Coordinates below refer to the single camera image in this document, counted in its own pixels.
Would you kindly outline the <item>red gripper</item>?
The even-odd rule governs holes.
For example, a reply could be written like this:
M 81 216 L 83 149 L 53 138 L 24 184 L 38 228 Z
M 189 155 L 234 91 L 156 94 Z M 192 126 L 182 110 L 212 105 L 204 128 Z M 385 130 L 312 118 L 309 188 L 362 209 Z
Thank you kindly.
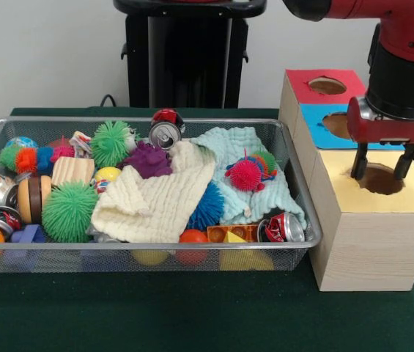
M 350 99 L 347 109 L 347 129 L 358 143 L 351 177 L 361 180 L 367 167 L 367 143 L 408 144 L 393 171 L 395 180 L 403 180 L 414 159 L 414 120 L 394 120 L 371 109 L 364 97 Z

